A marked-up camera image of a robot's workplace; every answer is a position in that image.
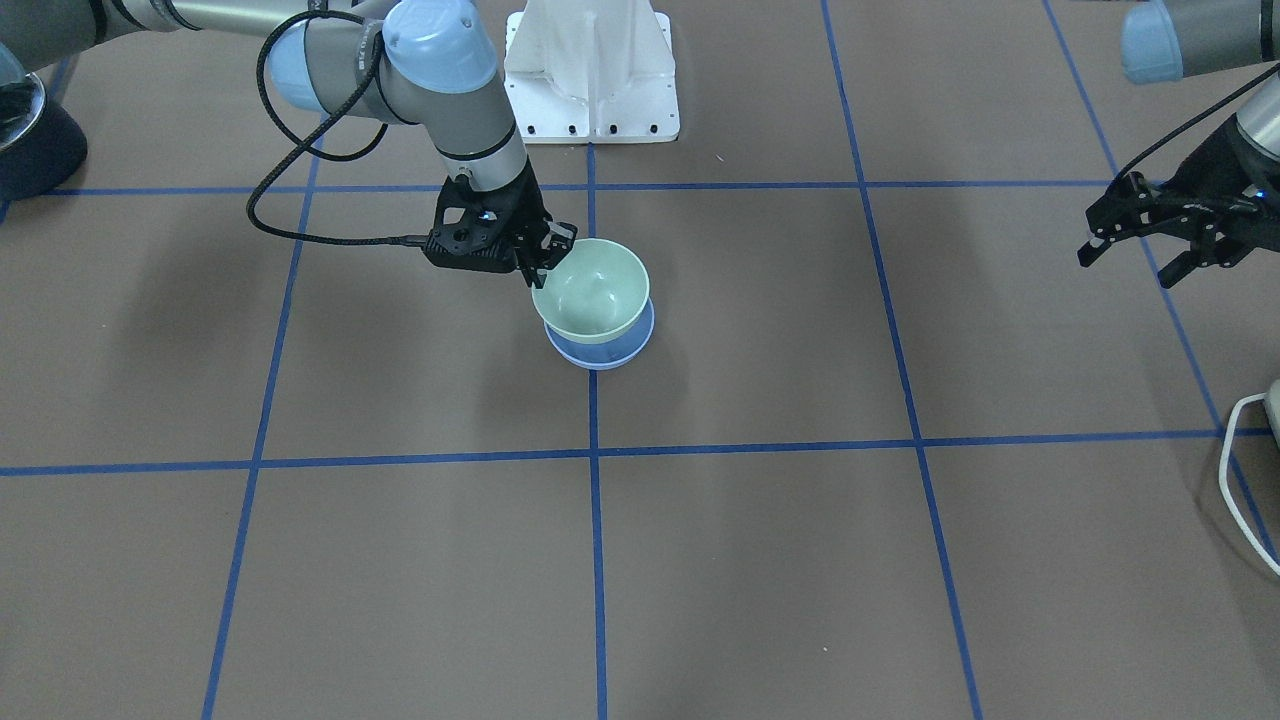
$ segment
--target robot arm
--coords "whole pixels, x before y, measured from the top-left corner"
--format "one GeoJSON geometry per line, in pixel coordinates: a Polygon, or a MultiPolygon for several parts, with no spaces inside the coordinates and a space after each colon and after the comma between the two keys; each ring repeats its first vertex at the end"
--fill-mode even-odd
{"type": "MultiPolygon", "coordinates": [[[[1275,60],[1280,24],[1274,22],[1271,5],[1271,0],[1146,3],[1125,22],[1125,74],[1147,83],[1275,60]]],[[[1235,266],[1258,247],[1280,252],[1280,77],[1275,72],[1201,114],[1204,118],[1261,85],[1167,182],[1153,183],[1130,172],[1147,152],[1121,170],[1085,213],[1094,240],[1080,247],[1080,265],[1088,268],[1125,238],[1174,236],[1190,249],[1160,272],[1160,283],[1169,288],[1198,268],[1235,266]]]]}
{"type": "Polygon", "coordinates": [[[385,49],[348,114],[422,124],[448,177],[424,236],[398,238],[438,266],[521,270],[541,286],[577,228],[543,205],[493,44],[472,0],[17,0],[0,4],[0,45],[27,69],[136,31],[215,29],[270,37],[269,67],[293,104],[334,113],[385,49]],[[340,10],[344,19],[302,13],[340,10]]]}

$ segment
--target white cable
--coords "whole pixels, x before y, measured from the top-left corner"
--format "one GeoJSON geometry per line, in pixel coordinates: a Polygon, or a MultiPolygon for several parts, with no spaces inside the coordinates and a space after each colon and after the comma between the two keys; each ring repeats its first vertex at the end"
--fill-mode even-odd
{"type": "Polygon", "coordinates": [[[1222,438],[1222,457],[1217,462],[1217,489],[1222,491],[1222,500],[1226,501],[1226,507],[1231,511],[1231,516],[1235,518],[1235,524],[1240,527],[1240,532],[1244,537],[1249,539],[1249,544],[1253,546],[1253,551],[1258,553],[1266,564],[1271,568],[1271,571],[1280,575],[1280,564],[1276,564],[1275,559],[1262,547],[1258,542],[1257,536],[1249,528],[1249,524],[1244,521],[1244,516],[1240,515],[1240,509],[1235,506],[1235,498],[1231,497],[1231,488],[1226,487],[1226,465],[1231,460],[1231,442],[1235,439],[1235,424],[1240,419],[1240,410],[1251,402],[1261,402],[1266,400],[1266,393],[1251,395],[1235,404],[1231,409],[1231,418],[1226,421],[1226,437],[1222,438]]]}

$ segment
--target light green cup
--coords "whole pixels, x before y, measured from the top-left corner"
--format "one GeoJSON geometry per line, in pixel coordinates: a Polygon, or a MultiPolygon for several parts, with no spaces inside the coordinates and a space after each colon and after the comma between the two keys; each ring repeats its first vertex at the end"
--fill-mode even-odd
{"type": "Polygon", "coordinates": [[[599,345],[623,336],[649,301],[649,272],[626,247],[586,237],[534,288],[534,309],[561,337],[599,345]]]}

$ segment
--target floor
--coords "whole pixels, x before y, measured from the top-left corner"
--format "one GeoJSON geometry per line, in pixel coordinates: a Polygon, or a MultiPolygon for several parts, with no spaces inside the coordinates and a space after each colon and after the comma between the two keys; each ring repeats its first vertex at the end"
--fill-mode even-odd
{"type": "MultiPolygon", "coordinates": [[[[0,210],[0,716],[1280,716],[1280,582],[1215,477],[1280,378],[1280,256],[1171,292],[1171,238],[1074,256],[1257,69],[1132,87],[1128,6],[659,4],[680,141],[532,150],[650,269],[599,374],[516,275],[253,231],[289,149],[256,40],[50,68],[91,156],[0,210]]],[[[399,128],[265,213],[421,231],[440,178],[399,128]]]]}

